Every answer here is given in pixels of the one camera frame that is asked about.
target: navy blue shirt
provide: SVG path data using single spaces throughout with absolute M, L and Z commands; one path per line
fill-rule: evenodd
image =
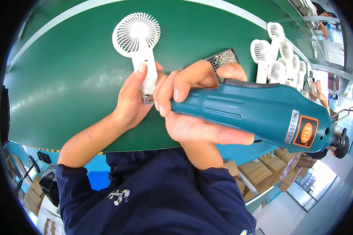
M 182 148 L 107 153 L 108 188 L 92 190 L 87 170 L 59 164 L 67 234 L 236 234 L 255 232 L 227 169 L 199 171 Z

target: right hand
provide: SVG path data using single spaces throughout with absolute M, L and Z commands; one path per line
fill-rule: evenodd
M 327 26 L 321 25 L 321 26 L 319 26 L 318 29 L 321 30 L 321 31 L 323 31 L 323 37 L 324 37 L 325 39 L 328 39 L 328 29 L 327 29 Z
M 247 81 L 243 68 L 237 63 L 229 63 L 217 69 L 222 78 Z M 254 134 L 222 125 L 208 123 L 202 119 L 176 114 L 171 111 L 170 99 L 183 102 L 191 87 L 218 87 L 216 74 L 208 61 L 200 60 L 182 71 L 160 76 L 153 92 L 155 107 L 166 119 L 166 129 L 170 137 L 178 142 L 245 144 L 254 142 Z
M 316 88 L 317 92 L 313 92 L 311 89 L 311 94 L 320 100 L 322 93 L 321 93 L 321 85 L 320 85 L 320 81 L 318 80 L 316 83 L 315 82 L 311 82 L 312 85 L 314 85 L 314 87 Z

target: finger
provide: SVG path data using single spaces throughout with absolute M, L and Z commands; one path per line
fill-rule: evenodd
M 174 80 L 179 73 L 181 73 L 181 71 L 177 70 L 170 73 L 158 92 L 158 105 L 160 108 L 160 115 L 163 117 L 169 115 L 171 111 L 170 100 L 174 95 Z
M 161 71 L 163 69 L 162 65 L 158 62 L 155 63 L 155 68 L 157 69 L 157 71 Z
M 122 88 L 119 91 L 119 94 L 122 94 L 125 90 L 127 90 L 127 88 L 129 87 L 129 85 L 132 82 L 133 76 L 135 76 L 135 71 L 133 71 L 131 73 L 131 75 L 125 80 L 125 82 L 123 83 Z
M 204 79 L 207 79 L 209 87 L 219 85 L 212 65 L 208 61 L 199 60 L 183 69 L 175 77 L 174 100 L 176 102 L 183 102 L 188 96 L 191 85 Z
M 153 91 L 153 100 L 154 100 L 154 106 L 157 111 L 160 111 L 159 105 L 158 105 L 158 92 L 160 91 L 163 83 L 166 81 L 166 79 L 169 77 L 169 75 L 164 75 L 161 77 L 161 79 L 157 80 L 157 86 L 155 87 Z
M 146 78 L 147 72 L 148 72 L 148 66 L 146 65 L 146 62 L 143 61 L 141 62 L 138 71 L 132 76 L 131 83 L 126 91 L 137 96 L 138 92 L 141 89 L 141 85 L 143 84 Z
M 157 71 L 157 81 L 156 84 L 158 84 L 158 82 L 160 82 L 160 80 L 165 76 L 166 74 L 162 71 Z
M 196 136 L 199 143 L 250 145 L 254 142 L 254 134 L 207 122 L 196 124 L 188 135 Z
M 245 71 L 238 63 L 227 63 L 219 67 L 216 72 L 222 78 L 232 78 L 247 82 Z

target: handheld fan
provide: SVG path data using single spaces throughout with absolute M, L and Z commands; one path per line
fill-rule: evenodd
M 293 82 L 294 82 L 293 87 L 297 87 L 297 75 L 298 75 L 298 71 L 299 71 L 299 67 L 300 67 L 299 62 L 300 62 L 300 59 L 299 59 L 298 55 L 294 54 L 292 57 L 292 65 L 293 65 L 292 78 L 293 78 Z
M 278 61 L 273 61 L 268 66 L 269 83 L 285 83 L 285 66 Z
M 307 99 L 310 99 L 310 93 L 305 91 L 305 90 L 302 90 L 301 94 L 306 97 Z
M 303 74 L 301 71 L 297 71 L 297 91 L 301 92 L 301 87 L 303 85 Z
M 284 28 L 279 23 L 269 22 L 267 24 L 267 32 L 269 37 L 272 40 L 271 50 L 272 50 L 273 59 L 277 59 L 280 43 L 285 41 Z
M 293 71 L 292 61 L 288 61 L 284 58 L 278 58 L 278 62 L 282 63 L 285 66 L 285 80 L 291 77 L 291 73 Z
M 251 42 L 250 52 L 252 59 L 257 64 L 256 83 L 265 84 L 268 64 L 272 60 L 271 45 L 266 40 L 255 39 Z
M 311 44 L 312 44 L 312 49 L 314 51 L 314 59 L 318 59 L 318 53 L 317 53 L 318 45 L 315 41 L 312 41 Z
M 280 54 L 283 59 L 291 61 L 294 55 L 292 44 L 290 42 L 282 42 L 280 44 Z
M 301 71 L 302 75 L 305 76 L 306 75 L 306 63 L 304 61 L 300 61 L 299 62 L 299 71 Z
M 135 71 L 140 64 L 147 63 L 146 78 L 141 87 L 141 96 L 146 105 L 153 101 L 153 91 L 157 81 L 157 70 L 153 48 L 160 39 L 161 29 L 149 14 L 137 12 L 127 15 L 113 31 L 113 45 L 119 54 L 132 58 Z
M 287 80 L 285 81 L 285 85 L 287 85 L 287 86 L 289 86 L 289 87 L 293 87 L 293 81 L 287 79 Z

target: left hand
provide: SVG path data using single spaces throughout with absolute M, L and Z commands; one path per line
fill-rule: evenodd
M 157 71 L 162 70 L 159 63 L 155 63 Z M 140 89 L 147 74 L 147 65 L 141 64 L 137 73 L 132 74 L 124 82 L 119 92 L 118 104 L 113 112 L 115 121 L 127 131 L 136 127 L 149 113 L 153 105 L 146 105 L 141 97 Z
M 323 31 L 323 37 L 324 37 L 325 39 L 328 39 L 328 29 L 327 29 L 327 26 L 321 25 L 321 26 L 319 26 L 318 29 L 321 30 L 321 31 Z
M 322 93 L 321 93 L 321 85 L 320 85 L 320 81 L 318 80 L 316 83 L 315 82 L 311 82 L 311 84 L 316 88 L 317 92 L 313 92 L 311 90 L 311 94 L 313 96 L 315 96 L 317 99 L 320 100 L 321 96 L 322 96 Z

